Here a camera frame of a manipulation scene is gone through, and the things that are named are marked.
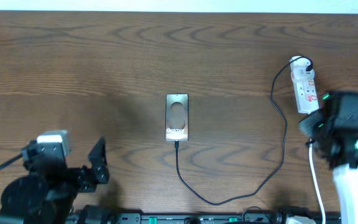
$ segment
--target power strip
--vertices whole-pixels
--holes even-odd
[[[300,56],[294,56],[290,62]],[[291,79],[295,91],[296,106],[299,113],[311,113],[318,109],[314,70],[306,71],[311,62],[307,58],[299,58],[291,63]]]

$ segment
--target wooden table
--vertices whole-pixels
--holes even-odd
[[[111,173],[75,208],[318,210],[289,69],[275,87],[288,119],[285,164],[256,196],[203,203],[178,180],[173,142],[164,140],[165,94],[188,93],[183,178],[214,202],[252,193],[280,162],[284,123],[270,88],[294,55],[313,59],[320,96],[358,91],[358,16],[0,12],[0,163],[44,131],[69,129],[68,165],[89,165],[105,136]],[[324,205],[338,211],[331,171],[315,163]],[[20,175],[21,162],[0,172],[0,196]]]

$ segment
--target wall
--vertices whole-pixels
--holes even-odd
[[[0,0],[0,10],[358,14],[358,0]]]

